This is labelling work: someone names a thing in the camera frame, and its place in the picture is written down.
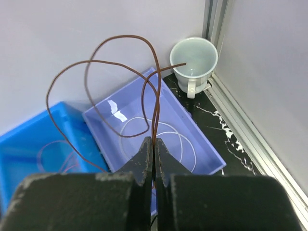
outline aluminum frame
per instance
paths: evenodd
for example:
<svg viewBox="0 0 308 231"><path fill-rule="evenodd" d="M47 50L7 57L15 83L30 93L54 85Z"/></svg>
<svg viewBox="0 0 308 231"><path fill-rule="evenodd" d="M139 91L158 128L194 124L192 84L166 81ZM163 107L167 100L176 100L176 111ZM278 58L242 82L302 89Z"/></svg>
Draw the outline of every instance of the aluminum frame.
<svg viewBox="0 0 308 231"><path fill-rule="evenodd" d="M218 56L228 28L235 0L210 0L209 21L206 34L218 50ZM303 230L308 230L308 197L285 168L266 140L258 132L240 105L231 96L216 74L216 68L208 80L210 88L204 92L221 113L249 157L263 175L274 177L285 188Z"/></svg>

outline plastic tray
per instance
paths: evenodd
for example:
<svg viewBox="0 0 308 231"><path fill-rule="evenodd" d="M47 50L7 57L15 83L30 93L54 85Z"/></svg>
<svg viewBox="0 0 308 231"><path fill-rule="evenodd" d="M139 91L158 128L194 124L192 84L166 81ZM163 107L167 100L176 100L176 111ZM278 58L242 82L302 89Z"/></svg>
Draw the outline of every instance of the plastic tray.
<svg viewBox="0 0 308 231"><path fill-rule="evenodd" d="M151 68L144 75L148 76L154 71ZM151 82L157 88L157 74L151 78ZM123 135L137 134L146 129L143 119L131 120L135 117L142 117L141 89L143 83L144 80L138 77L96 105L108 123L118 132L122 131ZM147 118L152 118L154 102L155 95L151 87L147 85L144 98ZM139 150L145 136L150 136L148 131L146 134L135 138L119 138L100 120L93 107L85 111L83 116L112 172L120 169ZM188 112L181 106L164 81L162 81L161 87L159 121L174 127L192 143L196 153L194 174L211 175L226 165L225 161L204 136ZM159 124L158 134L166 131L174 132L169 126ZM163 139L169 152L176 159L180 160L181 147L179 136L177 134L164 133L159 135L159 137ZM182 147L183 156L181 163L188 170L192 170L194 166L192 147L185 139L182 139ZM156 202L153 195L152 214L155 212Z"/></svg>
<svg viewBox="0 0 308 231"><path fill-rule="evenodd" d="M108 169L81 112L58 103L51 108L60 129L85 158ZM28 175L41 172L37 165L38 152L46 144L64 140L54 127L47 111L37 115L0 137L1 213L4 214L18 184ZM46 172L58 172L72 152L64 142L52 143L42 152L41 162ZM67 172L99 172L96 167L76 155L78 166Z"/></svg>

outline white panel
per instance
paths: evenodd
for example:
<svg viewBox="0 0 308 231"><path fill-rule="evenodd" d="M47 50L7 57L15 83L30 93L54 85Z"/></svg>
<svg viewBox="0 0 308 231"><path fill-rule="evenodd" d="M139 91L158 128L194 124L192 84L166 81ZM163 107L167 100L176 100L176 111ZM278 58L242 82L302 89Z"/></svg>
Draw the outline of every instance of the white panel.
<svg viewBox="0 0 308 231"><path fill-rule="evenodd" d="M204 12L205 0L2 0L0 134L44 110L52 78L67 65L89 59L104 39L119 34L144 36L164 67L169 65L175 43L201 36ZM149 48L133 39L111 41L97 58L124 63L140 72L154 66ZM84 67L63 75L51 94L51 103L69 101L85 109ZM133 76L120 67L93 64L89 87L98 101Z"/></svg>
<svg viewBox="0 0 308 231"><path fill-rule="evenodd" d="M235 0L217 75L308 193L308 1Z"/></svg>

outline white mug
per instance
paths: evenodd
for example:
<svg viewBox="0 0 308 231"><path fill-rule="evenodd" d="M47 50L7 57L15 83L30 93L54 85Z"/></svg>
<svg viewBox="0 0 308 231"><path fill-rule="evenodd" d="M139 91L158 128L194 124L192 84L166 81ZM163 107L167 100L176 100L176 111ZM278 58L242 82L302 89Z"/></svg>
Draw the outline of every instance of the white mug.
<svg viewBox="0 0 308 231"><path fill-rule="evenodd" d="M184 39L173 47L170 54L171 65L186 63L173 70L180 89L190 99L194 99L195 94L205 89L217 61L215 46L204 38Z"/></svg>

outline table surface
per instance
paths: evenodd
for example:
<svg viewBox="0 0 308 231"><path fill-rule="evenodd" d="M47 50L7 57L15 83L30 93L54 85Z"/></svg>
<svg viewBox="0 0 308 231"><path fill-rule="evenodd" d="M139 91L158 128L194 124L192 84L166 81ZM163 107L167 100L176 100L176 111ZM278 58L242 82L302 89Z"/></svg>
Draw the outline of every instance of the table surface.
<svg viewBox="0 0 308 231"><path fill-rule="evenodd" d="M203 91L196 94L195 99L188 99L186 93L179 89L174 74L165 77L164 81L183 107L192 114L192 119L227 163L215 175L261 175Z"/></svg>

